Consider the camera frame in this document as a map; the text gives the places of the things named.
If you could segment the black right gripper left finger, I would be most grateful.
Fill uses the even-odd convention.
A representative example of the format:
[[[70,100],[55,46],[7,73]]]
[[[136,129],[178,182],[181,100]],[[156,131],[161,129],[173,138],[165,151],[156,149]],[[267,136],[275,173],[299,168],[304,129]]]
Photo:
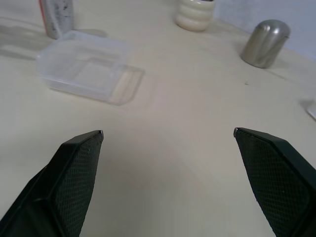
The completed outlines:
[[[61,144],[0,220],[0,237],[79,237],[103,139],[95,130]]]

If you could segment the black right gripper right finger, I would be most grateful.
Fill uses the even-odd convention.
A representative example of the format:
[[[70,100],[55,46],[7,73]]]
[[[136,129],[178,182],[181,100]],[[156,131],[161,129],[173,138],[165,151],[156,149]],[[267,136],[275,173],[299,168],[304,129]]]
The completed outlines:
[[[234,138],[276,237],[316,237],[316,169],[286,140],[268,133],[238,127]]]

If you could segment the clear plastic container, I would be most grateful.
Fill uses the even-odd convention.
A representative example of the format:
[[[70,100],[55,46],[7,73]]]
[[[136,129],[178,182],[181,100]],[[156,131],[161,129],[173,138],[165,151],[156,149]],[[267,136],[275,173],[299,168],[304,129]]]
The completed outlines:
[[[50,89],[120,106],[145,74],[128,65],[130,52],[126,42],[70,31],[38,54],[36,70]]]

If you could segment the silver red can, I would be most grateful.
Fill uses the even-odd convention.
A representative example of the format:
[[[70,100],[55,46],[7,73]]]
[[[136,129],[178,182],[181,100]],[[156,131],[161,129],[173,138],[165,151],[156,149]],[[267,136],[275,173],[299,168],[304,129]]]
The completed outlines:
[[[57,40],[74,27],[73,0],[39,0],[48,37]]]

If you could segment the white flat object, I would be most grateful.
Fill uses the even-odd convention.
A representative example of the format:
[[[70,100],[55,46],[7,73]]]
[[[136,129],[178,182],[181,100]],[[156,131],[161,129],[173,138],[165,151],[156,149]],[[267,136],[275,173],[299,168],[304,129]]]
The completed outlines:
[[[300,101],[300,105],[306,111],[306,113],[316,121],[316,99],[303,99]]]

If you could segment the stainless steel domed canister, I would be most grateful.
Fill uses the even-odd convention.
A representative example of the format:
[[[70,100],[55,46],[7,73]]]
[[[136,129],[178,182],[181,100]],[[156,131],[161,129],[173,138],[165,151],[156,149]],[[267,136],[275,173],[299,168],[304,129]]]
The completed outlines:
[[[241,59],[257,68],[269,68],[289,39],[290,33],[290,27],[280,20],[260,22],[243,48]]]

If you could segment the cream ribbed ceramic vase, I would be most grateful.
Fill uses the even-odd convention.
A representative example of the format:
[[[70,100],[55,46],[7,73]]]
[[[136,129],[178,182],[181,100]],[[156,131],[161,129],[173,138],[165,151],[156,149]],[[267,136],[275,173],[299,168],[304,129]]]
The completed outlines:
[[[216,0],[179,0],[175,24],[191,32],[205,31],[213,16]]]

